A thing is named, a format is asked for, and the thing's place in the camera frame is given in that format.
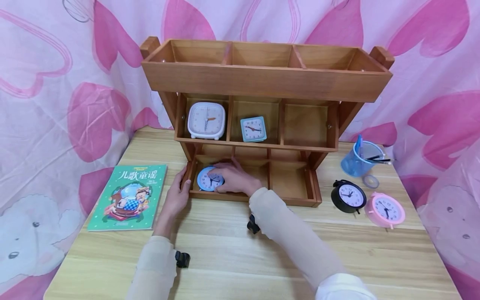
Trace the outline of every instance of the sleeve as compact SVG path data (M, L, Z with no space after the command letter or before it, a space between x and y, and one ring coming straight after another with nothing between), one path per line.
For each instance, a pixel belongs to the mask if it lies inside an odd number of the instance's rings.
M167 300L177 276L175 252L169 239L150 237L140 253L126 300Z
M250 209L262 233L285 250L313 291L330 276L346 273L337 254L274 191L257 190Z
M350 274L335 274L325 279L317 289L315 300L376 300L360 278Z

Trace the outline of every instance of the cartoon sheep print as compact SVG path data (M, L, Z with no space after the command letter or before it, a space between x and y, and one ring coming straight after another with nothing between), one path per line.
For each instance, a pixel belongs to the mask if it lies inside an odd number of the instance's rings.
M57 203L43 195L29 195L0 216L0 283L18 275L39 276L57 267L65 253L55 243L75 232L80 214L59 212Z

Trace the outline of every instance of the black clip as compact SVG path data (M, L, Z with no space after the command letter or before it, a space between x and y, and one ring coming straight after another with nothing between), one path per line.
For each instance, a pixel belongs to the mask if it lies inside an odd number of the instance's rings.
M188 268L188 265L190 264L190 255L188 253L177 251L175 253L175 260L177 261L177 267Z
M255 223L255 217L250 215L250 221L247 224L247 228L253 233L256 234L260 231L260 227Z

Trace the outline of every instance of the wooden organizer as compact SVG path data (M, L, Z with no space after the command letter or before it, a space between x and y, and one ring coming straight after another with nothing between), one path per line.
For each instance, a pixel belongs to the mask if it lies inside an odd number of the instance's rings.
M204 167L232 156L288 205L321 202L316 169L338 150L339 136L363 103L374 102L392 77L394 58L382 47L361 48L149 37L142 66L158 91L189 161L190 196L248 201L243 193L200 191ZM186 119L201 101L227 112L220 140L192 139ZM263 116L267 139L244 143L240 120Z

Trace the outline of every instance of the green book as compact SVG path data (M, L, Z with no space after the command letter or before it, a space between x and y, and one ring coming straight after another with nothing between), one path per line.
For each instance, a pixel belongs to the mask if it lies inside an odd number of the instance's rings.
M152 229L167 165L116 166L88 231Z

